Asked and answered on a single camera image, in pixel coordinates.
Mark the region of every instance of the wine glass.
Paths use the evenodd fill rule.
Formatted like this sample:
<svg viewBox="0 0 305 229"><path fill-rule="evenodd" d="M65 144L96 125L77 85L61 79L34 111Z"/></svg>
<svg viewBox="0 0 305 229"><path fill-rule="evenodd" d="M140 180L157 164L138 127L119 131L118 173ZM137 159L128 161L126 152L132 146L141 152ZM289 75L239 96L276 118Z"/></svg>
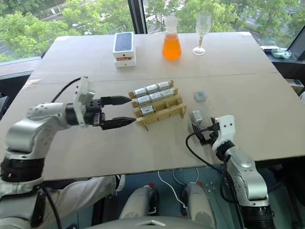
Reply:
<svg viewBox="0 0 305 229"><path fill-rule="evenodd" d="M196 55L205 54L205 49L201 47L203 36L206 35L211 28L211 13L208 11L202 11L198 14L196 21L196 32L199 35L198 47L193 49L193 53Z"/></svg>

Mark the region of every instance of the green foliage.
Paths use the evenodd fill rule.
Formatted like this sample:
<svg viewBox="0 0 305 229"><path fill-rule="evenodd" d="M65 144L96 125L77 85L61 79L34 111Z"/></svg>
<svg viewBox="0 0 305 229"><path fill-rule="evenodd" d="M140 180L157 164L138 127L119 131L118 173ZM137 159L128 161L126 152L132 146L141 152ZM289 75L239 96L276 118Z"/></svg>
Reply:
<svg viewBox="0 0 305 229"><path fill-rule="evenodd" d="M15 58L41 55L58 36L66 35L78 33L62 21L40 21L21 12L0 17L0 40L17 53Z"/></svg>
<svg viewBox="0 0 305 229"><path fill-rule="evenodd" d="M291 20L286 9L297 6L297 0L258 0L260 15L257 17L258 32L263 36L278 36L284 25Z"/></svg>
<svg viewBox="0 0 305 229"><path fill-rule="evenodd" d="M0 54L0 61L40 55L58 36L133 31L127 0L67 0L60 21L41 21L33 15L64 1L0 1L0 15L3 15L0 16L0 41L16 53L9 57ZM212 14L211 32L224 32L242 29L249 16L253 16L259 27L251 30L262 35L262 44L287 47L305 24L305 8L293 16L286 12L297 6L298 0L185 0L182 9L180 2L149 0L146 10L153 20L147 26L164 31L165 16L175 14L179 20L178 32L195 32L198 12L207 10Z"/></svg>
<svg viewBox="0 0 305 229"><path fill-rule="evenodd" d="M234 29L244 28L246 20L249 16L255 16L259 8L257 0L223 0L223 3L234 6L234 13L237 15L233 25Z"/></svg>
<svg viewBox="0 0 305 229"><path fill-rule="evenodd" d="M5 61L13 61L16 58L14 56L7 56L5 54L0 54L0 62L5 62Z"/></svg>
<svg viewBox="0 0 305 229"><path fill-rule="evenodd" d="M0 15L38 13L41 10L64 3L64 0L2 0L0 2Z"/></svg>
<svg viewBox="0 0 305 229"><path fill-rule="evenodd" d="M164 15L167 13L165 10L165 1L164 0L150 0L147 6L147 13L154 15L153 23L164 31Z"/></svg>
<svg viewBox="0 0 305 229"><path fill-rule="evenodd" d="M198 12L209 11L212 15L211 32L233 31L231 23L236 19L234 6L216 0L188 0L185 7L176 12L179 20L178 32L196 32Z"/></svg>
<svg viewBox="0 0 305 229"><path fill-rule="evenodd" d="M83 35L133 31L128 3L125 0L68 0L63 20Z"/></svg>
<svg viewBox="0 0 305 229"><path fill-rule="evenodd" d="M301 8L294 13L289 23L289 33L295 37L305 26L305 8Z"/></svg>
<svg viewBox="0 0 305 229"><path fill-rule="evenodd" d="M165 15L171 15L177 11L179 8L179 0L170 0L166 10L165 10Z"/></svg>

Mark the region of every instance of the windowsill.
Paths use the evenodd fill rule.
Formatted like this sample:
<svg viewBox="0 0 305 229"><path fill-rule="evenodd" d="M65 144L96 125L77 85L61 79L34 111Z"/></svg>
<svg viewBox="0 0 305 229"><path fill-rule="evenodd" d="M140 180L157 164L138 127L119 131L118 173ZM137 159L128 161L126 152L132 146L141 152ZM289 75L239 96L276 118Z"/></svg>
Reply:
<svg viewBox="0 0 305 229"><path fill-rule="evenodd" d="M0 63L0 80L30 75L40 64L41 57L30 57L15 61Z"/></svg>
<svg viewBox="0 0 305 229"><path fill-rule="evenodd" d="M266 53L266 55L271 62L305 64L305 61L297 61L297 60L294 60L293 57L290 57L289 59L284 59L284 58L275 58L271 53Z"/></svg>

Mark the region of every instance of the window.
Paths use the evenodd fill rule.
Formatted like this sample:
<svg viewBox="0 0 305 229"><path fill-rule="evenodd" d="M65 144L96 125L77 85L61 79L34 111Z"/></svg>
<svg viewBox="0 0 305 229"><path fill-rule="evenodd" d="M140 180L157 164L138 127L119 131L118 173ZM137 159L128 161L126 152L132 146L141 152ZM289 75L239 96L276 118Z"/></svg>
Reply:
<svg viewBox="0 0 305 229"><path fill-rule="evenodd" d="M197 14L212 14L211 32L249 31L260 45L287 48L305 25L305 0L143 0L148 33L166 30L175 14L178 32L195 32Z"/></svg>
<svg viewBox="0 0 305 229"><path fill-rule="evenodd" d="M127 0L0 1L0 62L40 56L58 36L133 31Z"/></svg>

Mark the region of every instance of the white cable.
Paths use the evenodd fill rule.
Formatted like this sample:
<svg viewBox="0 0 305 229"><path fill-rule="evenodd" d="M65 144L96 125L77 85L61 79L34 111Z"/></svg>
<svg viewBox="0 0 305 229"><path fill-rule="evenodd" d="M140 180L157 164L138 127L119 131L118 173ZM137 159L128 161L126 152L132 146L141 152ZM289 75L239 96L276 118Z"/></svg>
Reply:
<svg viewBox="0 0 305 229"><path fill-rule="evenodd" d="M196 169L196 171L197 171L197 179L196 179L196 181L195 181L194 183L196 184L197 181L198 181L198 179L199 179L199 172L198 172L198 169L197 169L197 168L195 168L195 169ZM181 184L181 185L186 185L186 184L180 182L180 181L175 177L175 169L173 169L173 178L175 179L175 181L177 181L177 183L179 183L179 184Z"/></svg>
<svg viewBox="0 0 305 229"><path fill-rule="evenodd" d="M183 205L183 207L186 209L187 216L188 216L189 218L191 218L188 208L186 207L186 205L185 205L181 200L179 200L179 198L177 197L177 194L176 194L174 188L173 188L169 183L167 183L166 181L164 181L164 180L161 178L159 171L158 171L158 176L159 176L160 180L161 180L163 183L167 184L167 185L172 189L173 194L174 194L175 197L176 197L176 200L177 200L179 203L181 203L181 204Z"/></svg>

